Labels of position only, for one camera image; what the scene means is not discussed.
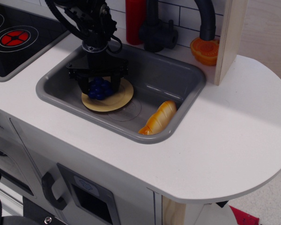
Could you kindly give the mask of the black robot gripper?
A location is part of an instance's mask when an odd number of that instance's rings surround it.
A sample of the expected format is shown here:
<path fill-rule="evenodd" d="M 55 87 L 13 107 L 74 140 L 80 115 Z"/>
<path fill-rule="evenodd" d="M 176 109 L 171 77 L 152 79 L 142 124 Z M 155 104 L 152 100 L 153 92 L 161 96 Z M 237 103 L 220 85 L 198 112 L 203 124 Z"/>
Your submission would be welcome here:
<path fill-rule="evenodd" d="M 110 76 L 111 89 L 118 92 L 121 78 L 128 74 L 128 61 L 115 57 L 108 44 L 92 47 L 83 43 L 82 56 L 67 63 L 71 78 L 77 78 L 84 94 L 89 93 L 89 77 Z"/>

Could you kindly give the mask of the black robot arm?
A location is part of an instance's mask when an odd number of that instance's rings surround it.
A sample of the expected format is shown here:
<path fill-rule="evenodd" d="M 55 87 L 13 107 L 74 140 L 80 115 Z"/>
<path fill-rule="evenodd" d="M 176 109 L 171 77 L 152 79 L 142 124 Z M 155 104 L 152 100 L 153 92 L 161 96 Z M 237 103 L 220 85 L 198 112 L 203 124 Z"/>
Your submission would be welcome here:
<path fill-rule="evenodd" d="M 91 77 L 111 79 L 113 92 L 119 90 L 121 78 L 127 74 L 128 61 L 115 57 L 123 45 L 113 51 L 109 42 L 114 39 L 117 30 L 116 21 L 112 19 L 110 8 L 104 0 L 47 0 L 46 4 L 52 14 L 73 35 L 82 41 L 85 56 L 68 63 L 70 78 L 75 79 L 84 94 L 90 91 Z"/>

